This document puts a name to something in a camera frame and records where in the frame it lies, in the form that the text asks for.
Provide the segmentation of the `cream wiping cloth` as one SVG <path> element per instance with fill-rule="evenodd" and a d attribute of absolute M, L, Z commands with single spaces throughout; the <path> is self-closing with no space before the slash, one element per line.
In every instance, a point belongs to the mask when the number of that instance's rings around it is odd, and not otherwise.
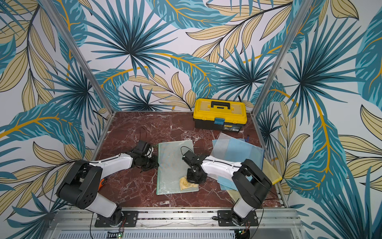
<path fill-rule="evenodd" d="M 198 187 L 199 187 L 198 184 L 188 182 L 186 177 L 182 177 L 180 179 L 180 189 L 181 189 L 181 191 L 183 191 L 185 189 L 189 189 L 189 188 L 198 188 Z"/>

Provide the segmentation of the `white blue-edged mesh document bag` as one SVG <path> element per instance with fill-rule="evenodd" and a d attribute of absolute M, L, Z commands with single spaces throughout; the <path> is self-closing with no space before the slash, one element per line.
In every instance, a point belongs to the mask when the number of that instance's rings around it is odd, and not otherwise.
<path fill-rule="evenodd" d="M 235 138 L 221 132 L 218 138 L 212 141 L 211 156 L 226 161 L 235 161 L 234 149 L 232 148 L 234 141 Z"/>

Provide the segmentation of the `light blue mesh document bag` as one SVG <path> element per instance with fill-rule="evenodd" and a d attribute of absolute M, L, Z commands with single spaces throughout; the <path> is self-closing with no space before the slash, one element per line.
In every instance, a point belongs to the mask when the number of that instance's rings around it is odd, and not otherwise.
<path fill-rule="evenodd" d="M 260 147 L 254 146 L 250 143 L 246 143 L 235 139 L 233 143 L 235 161 L 242 163 L 246 159 L 253 161 L 260 169 L 263 168 L 264 150 Z"/>

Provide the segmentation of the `yellow mesh document bag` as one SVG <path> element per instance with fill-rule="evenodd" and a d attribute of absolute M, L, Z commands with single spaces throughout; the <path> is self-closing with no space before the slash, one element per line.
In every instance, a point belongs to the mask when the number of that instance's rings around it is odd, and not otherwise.
<path fill-rule="evenodd" d="M 266 160 L 266 158 L 263 159 L 262 171 L 271 180 L 273 185 L 275 185 L 276 183 L 280 182 L 283 179 L 282 176 L 278 173 L 278 171 Z M 233 202 L 236 202 L 239 198 L 241 198 L 237 190 L 234 190 L 228 187 L 226 187 L 225 190 L 227 191 L 229 196 L 232 198 Z"/>

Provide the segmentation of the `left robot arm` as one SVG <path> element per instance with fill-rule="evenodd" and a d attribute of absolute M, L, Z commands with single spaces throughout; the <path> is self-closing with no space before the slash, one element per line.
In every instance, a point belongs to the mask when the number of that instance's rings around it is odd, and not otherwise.
<path fill-rule="evenodd" d="M 117 204 L 100 195 L 102 179 L 129 168 L 148 171 L 159 167 L 158 156 L 121 153 L 99 161 L 78 160 L 57 189 L 58 198 L 105 218 L 119 217 Z"/>

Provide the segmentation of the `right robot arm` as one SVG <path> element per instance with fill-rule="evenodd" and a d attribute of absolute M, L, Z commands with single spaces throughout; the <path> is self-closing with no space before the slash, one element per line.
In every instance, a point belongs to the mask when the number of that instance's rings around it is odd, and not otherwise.
<path fill-rule="evenodd" d="M 230 180 L 240 194 L 240 199 L 232 208 L 233 218 L 243 221 L 250 212 L 259 209 L 273 184 L 265 173 L 251 160 L 231 162 L 211 155 L 197 156 L 187 151 L 182 160 L 189 166 L 187 181 L 205 183 L 209 174 Z"/>

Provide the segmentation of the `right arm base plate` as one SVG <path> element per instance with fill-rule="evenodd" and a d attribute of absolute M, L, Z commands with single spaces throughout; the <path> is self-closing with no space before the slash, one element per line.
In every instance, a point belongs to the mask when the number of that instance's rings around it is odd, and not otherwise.
<path fill-rule="evenodd" d="M 255 211 L 242 218 L 233 210 L 218 210 L 217 216 L 218 224 L 220 227 L 244 227 L 244 226 L 258 226 L 260 217 L 257 216 Z"/>

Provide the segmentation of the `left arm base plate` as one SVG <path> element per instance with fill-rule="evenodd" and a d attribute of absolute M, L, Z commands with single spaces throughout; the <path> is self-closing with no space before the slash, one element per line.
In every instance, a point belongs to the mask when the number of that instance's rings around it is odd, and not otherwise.
<path fill-rule="evenodd" d="M 94 223 L 96 228 L 134 228 L 138 219 L 138 211 L 121 211 L 117 216 L 106 218 L 97 215 Z"/>

